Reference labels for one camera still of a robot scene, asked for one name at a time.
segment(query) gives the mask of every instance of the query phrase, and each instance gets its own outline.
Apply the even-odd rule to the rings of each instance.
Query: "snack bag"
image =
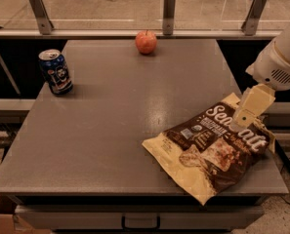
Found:
[[[235,95],[192,119],[143,142],[166,173],[201,205],[238,183],[274,138],[259,119],[235,132],[230,127],[240,99]]]

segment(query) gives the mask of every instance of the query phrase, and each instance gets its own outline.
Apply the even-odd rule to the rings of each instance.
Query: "glass panel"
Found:
[[[253,0],[176,0],[175,30],[240,30]],[[55,29],[162,28],[163,0],[43,0]],[[258,30],[290,23],[290,0],[268,0]],[[28,0],[0,0],[0,25],[37,29]]]

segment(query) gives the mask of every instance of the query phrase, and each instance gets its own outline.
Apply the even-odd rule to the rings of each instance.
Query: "soda can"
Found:
[[[58,96],[71,91],[73,84],[64,56],[59,50],[47,50],[39,54],[39,66],[51,92]]]

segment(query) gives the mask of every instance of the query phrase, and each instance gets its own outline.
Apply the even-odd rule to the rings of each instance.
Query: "red apple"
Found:
[[[156,48],[156,36],[152,31],[144,30],[137,34],[136,36],[136,47],[138,51],[142,54],[150,54]]]

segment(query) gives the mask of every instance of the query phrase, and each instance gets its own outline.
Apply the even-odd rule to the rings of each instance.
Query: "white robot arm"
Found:
[[[247,89],[233,115],[231,127],[239,132],[275,101],[275,91],[290,90],[290,25],[260,52],[246,72],[259,83]]]

